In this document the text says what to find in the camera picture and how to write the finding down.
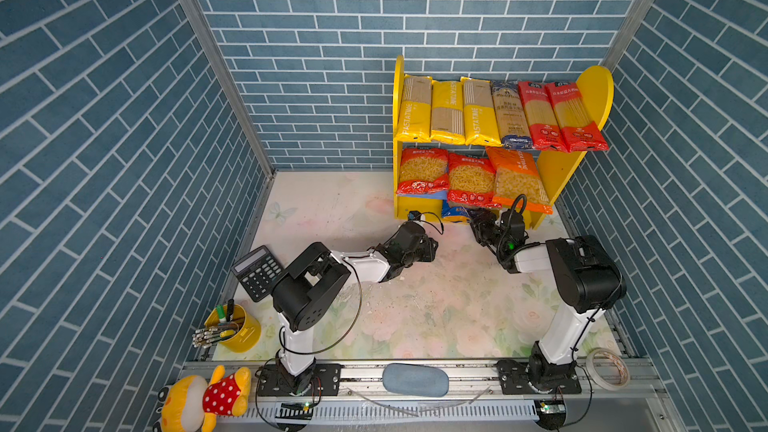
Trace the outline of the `red macaroni bag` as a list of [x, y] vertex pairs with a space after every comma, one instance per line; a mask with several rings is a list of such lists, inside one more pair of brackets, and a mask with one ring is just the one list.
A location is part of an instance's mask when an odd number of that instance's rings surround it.
[[501, 207], [494, 200], [496, 170], [489, 159], [450, 153], [448, 175], [449, 202], [471, 207]]
[[407, 148], [402, 151], [398, 195], [431, 195], [449, 188], [449, 153], [444, 149]]

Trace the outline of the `red yellow spaghetti bag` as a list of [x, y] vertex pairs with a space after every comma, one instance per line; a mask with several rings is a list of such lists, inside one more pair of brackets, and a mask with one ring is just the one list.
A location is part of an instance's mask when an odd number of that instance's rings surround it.
[[575, 83], [551, 82], [545, 85], [545, 90], [569, 152], [609, 150]]
[[522, 81], [517, 87], [533, 148], [539, 151], [566, 152], [561, 129], [545, 86], [542, 83]]

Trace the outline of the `blue clear spaghetti bag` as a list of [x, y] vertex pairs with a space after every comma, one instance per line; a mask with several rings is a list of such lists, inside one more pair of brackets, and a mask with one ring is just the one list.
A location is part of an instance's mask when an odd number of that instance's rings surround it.
[[511, 150], [532, 150], [533, 139], [517, 83], [492, 81], [491, 94], [501, 145]]

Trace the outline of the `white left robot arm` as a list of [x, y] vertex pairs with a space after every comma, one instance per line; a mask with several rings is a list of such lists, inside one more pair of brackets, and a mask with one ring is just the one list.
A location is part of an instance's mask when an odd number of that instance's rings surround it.
[[358, 287], [388, 282], [416, 263], [433, 262], [437, 250], [437, 240], [417, 221], [402, 223], [386, 241], [364, 252], [310, 244], [271, 289], [281, 324], [278, 368], [291, 379], [302, 378], [314, 368], [316, 357], [331, 348], [313, 347], [313, 328], [348, 282]]

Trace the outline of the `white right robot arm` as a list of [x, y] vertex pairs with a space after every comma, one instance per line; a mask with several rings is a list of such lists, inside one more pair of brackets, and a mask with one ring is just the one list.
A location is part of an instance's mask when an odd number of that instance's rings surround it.
[[525, 364], [498, 363], [513, 394], [579, 393], [577, 353], [592, 324], [626, 294], [618, 266], [593, 235], [528, 242], [522, 213], [510, 208], [497, 217], [488, 209], [469, 213], [477, 243], [489, 249], [510, 274], [550, 272], [561, 299], [544, 336]]

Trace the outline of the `blue orecchiette pasta bag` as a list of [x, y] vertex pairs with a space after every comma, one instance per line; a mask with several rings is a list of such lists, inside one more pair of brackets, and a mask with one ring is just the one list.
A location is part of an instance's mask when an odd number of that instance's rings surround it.
[[472, 219], [473, 208], [465, 204], [447, 200], [442, 202], [441, 218], [448, 223], [469, 223]]

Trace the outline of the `orange pasta bag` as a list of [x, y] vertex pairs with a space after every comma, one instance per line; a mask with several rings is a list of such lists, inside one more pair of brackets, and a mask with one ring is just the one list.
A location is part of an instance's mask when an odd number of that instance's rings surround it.
[[486, 154], [495, 169], [495, 203], [511, 206], [519, 195], [525, 195], [527, 211], [547, 215], [553, 213], [534, 157], [530, 153], [487, 147]]

